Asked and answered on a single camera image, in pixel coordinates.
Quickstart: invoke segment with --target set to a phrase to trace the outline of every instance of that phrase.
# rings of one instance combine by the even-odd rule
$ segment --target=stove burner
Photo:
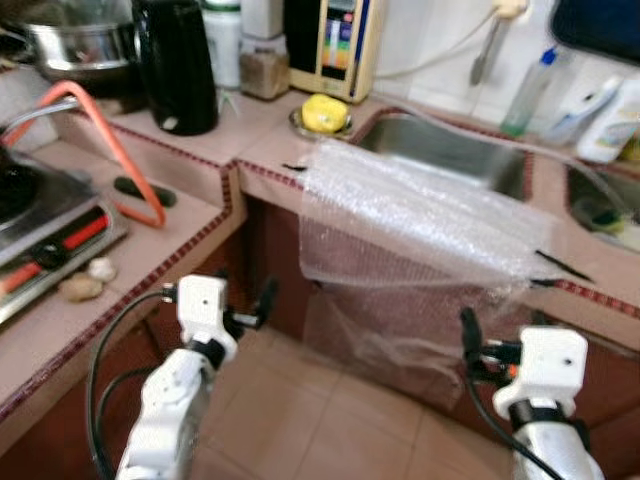
[[[0,170],[0,223],[27,210],[39,185],[40,175],[32,168],[12,164]]]

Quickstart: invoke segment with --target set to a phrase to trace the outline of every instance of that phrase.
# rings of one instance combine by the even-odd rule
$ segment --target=black cable
[[[115,328],[120,324],[123,318],[131,312],[136,306],[138,306],[143,301],[152,298],[152,297],[162,297],[163,292],[148,292],[144,295],[139,296],[135,300],[133,300],[129,305],[124,307],[124,309],[118,314],[118,316],[111,322],[111,325],[107,327],[102,338],[98,342],[93,356],[91,358],[91,363],[89,366],[89,375],[87,378],[87,390],[86,390],[86,428],[87,428],[87,437],[89,441],[89,450],[91,451],[91,459],[95,464],[98,474],[102,478],[102,480],[113,480],[115,478],[115,471],[113,465],[106,454],[106,449],[104,448],[104,443],[102,439],[98,436],[96,432],[96,424],[93,413],[93,406],[95,403],[95,388],[96,388],[96,378],[98,377],[98,368],[100,367],[100,355],[104,350],[109,337],[115,330]]]
[[[107,386],[107,388],[105,388],[104,392],[102,393],[102,397],[100,397],[100,401],[98,402],[98,413],[96,414],[96,421],[95,421],[96,435],[98,436],[98,438],[103,438],[102,419],[104,418],[104,414],[107,409],[107,404],[109,403],[109,399],[111,398],[111,395],[113,394],[113,392],[115,392],[115,390],[123,382],[129,380],[130,378],[139,377],[139,376],[146,377],[151,372],[153,372],[156,368],[158,368],[157,365],[153,367],[142,367],[142,368],[136,368],[134,370],[129,370],[128,372],[125,372],[122,375],[118,375],[116,378],[114,378],[111,381],[111,383]]]
[[[471,400],[473,401],[474,406],[480,413],[482,419],[487,422],[487,424],[493,429],[494,432],[498,434],[500,439],[506,443],[509,447],[513,448],[520,455],[525,457],[527,460],[533,462],[538,468],[540,468],[544,473],[549,475],[553,480],[564,480],[558,472],[556,472],[553,468],[551,468],[545,461],[543,461],[540,457],[538,457],[535,453],[529,450],[522,442],[519,442],[513,435],[508,434],[504,428],[500,426],[500,424],[493,418],[489,412],[484,408],[482,404],[482,400],[480,400],[480,396],[478,395],[478,390],[476,390],[476,385],[469,375],[465,378],[467,388],[469,389],[469,395],[471,395]]]

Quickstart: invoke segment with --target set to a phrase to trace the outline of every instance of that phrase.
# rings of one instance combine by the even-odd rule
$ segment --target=plastic bottle
[[[240,0],[206,0],[202,17],[216,85],[240,87]]]
[[[542,94],[551,82],[553,73],[551,66],[556,57],[555,48],[550,48],[544,52],[540,61],[529,67],[507,115],[500,125],[500,130],[504,133],[519,137],[526,132],[527,125],[538,107]]]
[[[640,77],[627,79],[611,103],[580,137],[578,155],[599,163],[613,162],[640,128]]]

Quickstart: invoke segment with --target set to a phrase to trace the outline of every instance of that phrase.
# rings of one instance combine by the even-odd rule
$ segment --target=stove knob
[[[57,270],[69,259],[69,251],[57,242],[36,245],[30,253],[31,258],[45,270]]]

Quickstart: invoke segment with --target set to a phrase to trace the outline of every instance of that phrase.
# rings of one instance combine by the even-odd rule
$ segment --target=orange gas hose
[[[144,199],[151,205],[151,208],[155,212],[155,217],[146,215],[138,210],[123,205],[121,203],[115,203],[116,208],[127,217],[133,218],[145,225],[149,225],[155,228],[161,228],[164,226],[166,221],[166,216],[164,212],[164,208],[160,205],[160,201],[156,196],[153,189],[149,186],[149,183],[145,180],[142,172],[138,168],[138,166],[133,163],[133,160],[127,154],[127,151],[124,149],[120,141],[117,139],[109,123],[104,118],[100,109],[96,105],[96,102],[91,98],[91,96],[77,83],[70,82],[67,80],[61,81],[53,85],[49,91],[42,97],[39,102],[41,107],[46,105],[50,105],[59,98],[72,94],[74,97],[78,99],[80,104],[84,107],[89,118],[93,121],[98,131],[102,134],[102,137],[111,148],[111,151],[114,153],[122,168],[127,172],[127,174],[133,179],[136,186],[142,193]],[[34,120],[30,120],[20,125],[14,131],[5,135],[4,141],[7,145],[13,145],[24,133],[29,129]]]

